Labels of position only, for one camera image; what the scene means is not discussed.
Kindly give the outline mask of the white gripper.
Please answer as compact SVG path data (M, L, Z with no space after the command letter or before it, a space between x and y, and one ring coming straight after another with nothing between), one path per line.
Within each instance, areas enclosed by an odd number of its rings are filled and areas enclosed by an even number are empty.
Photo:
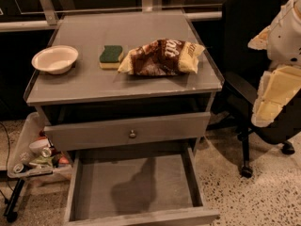
M301 65L301 0L289 0L272 23L247 45L265 50L270 60L279 64ZM251 122L257 127L271 124L293 96L301 89L301 70L282 66L265 72L253 107Z

